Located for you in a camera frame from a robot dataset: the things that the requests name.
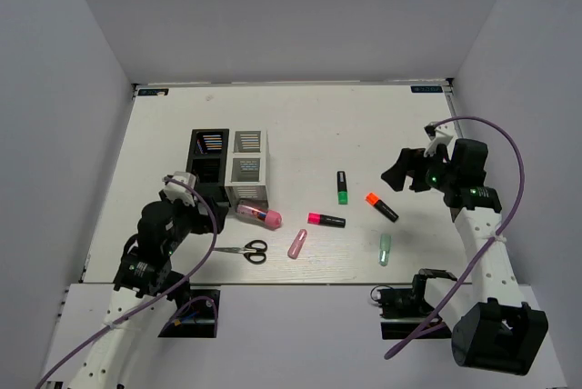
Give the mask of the green black highlighter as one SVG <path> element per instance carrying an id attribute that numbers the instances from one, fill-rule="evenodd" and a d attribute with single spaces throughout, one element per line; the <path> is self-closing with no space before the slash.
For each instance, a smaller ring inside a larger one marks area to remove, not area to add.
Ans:
<path id="1" fill-rule="evenodd" d="M 337 200 L 340 205 L 348 204 L 348 191 L 346 184 L 346 173 L 344 171 L 336 172 Z"/>

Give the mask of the black handled scissors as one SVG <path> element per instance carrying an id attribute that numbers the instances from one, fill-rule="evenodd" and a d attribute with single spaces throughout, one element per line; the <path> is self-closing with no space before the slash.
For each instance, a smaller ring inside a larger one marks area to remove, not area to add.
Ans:
<path id="1" fill-rule="evenodd" d="M 263 240 L 253 240 L 242 247 L 215 247 L 214 252 L 241 254 L 250 264 L 263 264 L 266 261 L 268 245 Z"/>

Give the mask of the pink capped clear tube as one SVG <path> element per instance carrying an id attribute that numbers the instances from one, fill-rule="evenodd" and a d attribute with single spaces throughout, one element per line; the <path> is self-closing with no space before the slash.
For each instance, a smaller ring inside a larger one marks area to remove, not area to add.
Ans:
<path id="1" fill-rule="evenodd" d="M 247 200 L 241 200 L 236 205 L 235 214 L 243 221 L 255 222 L 270 230 L 276 230 L 282 225 L 279 212 Z"/>

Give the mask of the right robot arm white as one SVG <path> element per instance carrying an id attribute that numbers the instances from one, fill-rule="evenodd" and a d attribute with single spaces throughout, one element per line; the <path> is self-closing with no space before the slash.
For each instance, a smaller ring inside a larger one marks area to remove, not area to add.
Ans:
<path id="1" fill-rule="evenodd" d="M 401 150 L 381 177 L 400 192 L 407 178 L 414 192 L 436 189 L 444 196 L 465 247 L 471 294 L 460 293 L 466 279 L 442 270 L 413 278 L 410 302 L 420 314 L 440 318 L 451 332 L 455 362 L 505 374 L 528 374 L 548 330 L 546 314 L 533 309 L 517 284 L 508 258 L 497 192 L 485 185 L 487 145 L 458 139 Z"/>

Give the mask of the orange black highlighter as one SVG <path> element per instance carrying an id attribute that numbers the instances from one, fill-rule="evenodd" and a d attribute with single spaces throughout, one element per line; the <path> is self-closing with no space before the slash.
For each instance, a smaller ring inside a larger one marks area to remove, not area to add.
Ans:
<path id="1" fill-rule="evenodd" d="M 366 201 L 391 222 L 395 223 L 399 219 L 398 214 L 376 194 L 369 193 L 366 196 Z"/>

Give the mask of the black mesh organizer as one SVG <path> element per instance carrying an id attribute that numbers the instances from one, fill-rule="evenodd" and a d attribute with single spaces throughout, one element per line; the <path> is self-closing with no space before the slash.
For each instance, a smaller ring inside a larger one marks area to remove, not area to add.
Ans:
<path id="1" fill-rule="evenodd" d="M 230 206 L 225 189 L 228 129 L 194 129 L 186 171 L 196 177 L 195 190 L 218 204 Z"/>

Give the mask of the white mesh organizer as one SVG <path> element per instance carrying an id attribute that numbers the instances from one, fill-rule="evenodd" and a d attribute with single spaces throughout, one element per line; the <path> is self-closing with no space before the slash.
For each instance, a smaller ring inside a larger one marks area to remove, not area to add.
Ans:
<path id="1" fill-rule="evenodd" d="M 266 130 L 229 132 L 224 187 L 232 206 L 241 200 L 268 207 L 269 153 Z"/>

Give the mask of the green translucent small tube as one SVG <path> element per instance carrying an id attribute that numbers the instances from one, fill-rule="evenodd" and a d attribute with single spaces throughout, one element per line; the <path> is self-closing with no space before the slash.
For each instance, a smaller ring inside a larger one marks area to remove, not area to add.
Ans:
<path id="1" fill-rule="evenodd" d="M 390 234 L 381 234 L 378 251 L 378 263 L 387 266 L 391 250 L 392 237 Z"/>

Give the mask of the right blue table label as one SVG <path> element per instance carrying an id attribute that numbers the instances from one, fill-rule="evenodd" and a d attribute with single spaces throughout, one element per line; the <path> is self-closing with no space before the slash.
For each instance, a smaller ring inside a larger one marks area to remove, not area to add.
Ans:
<path id="1" fill-rule="evenodd" d="M 442 94 L 443 88 L 440 85 L 411 85 L 413 94 Z"/>

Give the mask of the blue table label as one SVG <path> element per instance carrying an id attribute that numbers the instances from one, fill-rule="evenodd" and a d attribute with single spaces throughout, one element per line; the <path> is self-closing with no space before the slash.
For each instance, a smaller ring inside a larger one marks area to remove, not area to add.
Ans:
<path id="1" fill-rule="evenodd" d="M 443 88 L 440 85 L 411 85 L 413 94 L 442 94 Z"/>
<path id="2" fill-rule="evenodd" d="M 142 88 L 137 91 L 138 96 L 166 96 L 168 88 Z"/>

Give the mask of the pink black highlighter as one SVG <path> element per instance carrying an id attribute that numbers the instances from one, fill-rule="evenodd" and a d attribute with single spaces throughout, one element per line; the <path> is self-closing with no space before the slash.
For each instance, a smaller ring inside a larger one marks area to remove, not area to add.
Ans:
<path id="1" fill-rule="evenodd" d="M 309 213 L 307 217 L 309 224 L 331 226 L 335 228 L 345 228 L 346 219 L 327 214 Z"/>

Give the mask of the pink translucent small tube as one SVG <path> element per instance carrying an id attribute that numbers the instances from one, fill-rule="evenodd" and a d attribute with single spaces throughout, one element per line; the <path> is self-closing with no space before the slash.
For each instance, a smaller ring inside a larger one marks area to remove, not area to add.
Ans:
<path id="1" fill-rule="evenodd" d="M 296 260 L 301 252 L 301 249 L 305 243 L 307 237 L 307 230 L 300 229 L 293 240 L 292 244 L 287 250 L 287 256 L 293 260 Z"/>

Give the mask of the left blue table label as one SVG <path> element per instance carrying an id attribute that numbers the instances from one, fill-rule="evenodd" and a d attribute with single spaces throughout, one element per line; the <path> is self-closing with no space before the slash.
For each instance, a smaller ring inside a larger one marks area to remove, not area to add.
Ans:
<path id="1" fill-rule="evenodd" d="M 142 88 L 137 91 L 138 96 L 166 96 L 168 88 Z"/>

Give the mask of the right aluminium table rail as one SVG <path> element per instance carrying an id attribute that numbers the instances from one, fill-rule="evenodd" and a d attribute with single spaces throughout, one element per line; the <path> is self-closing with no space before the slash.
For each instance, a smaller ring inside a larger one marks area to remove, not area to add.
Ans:
<path id="1" fill-rule="evenodd" d="M 447 103 L 452 116 L 457 116 L 454 78 L 447 78 Z"/>

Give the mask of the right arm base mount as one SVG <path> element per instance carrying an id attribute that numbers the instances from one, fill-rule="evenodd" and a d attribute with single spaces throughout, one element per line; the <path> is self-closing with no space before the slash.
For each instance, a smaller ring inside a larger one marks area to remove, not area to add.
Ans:
<path id="1" fill-rule="evenodd" d="M 378 285 L 370 291 L 372 304 L 380 309 L 383 340 L 405 339 L 433 311 L 433 307 L 424 298 L 429 279 L 457 280 L 448 271 L 421 269 L 409 285 Z"/>

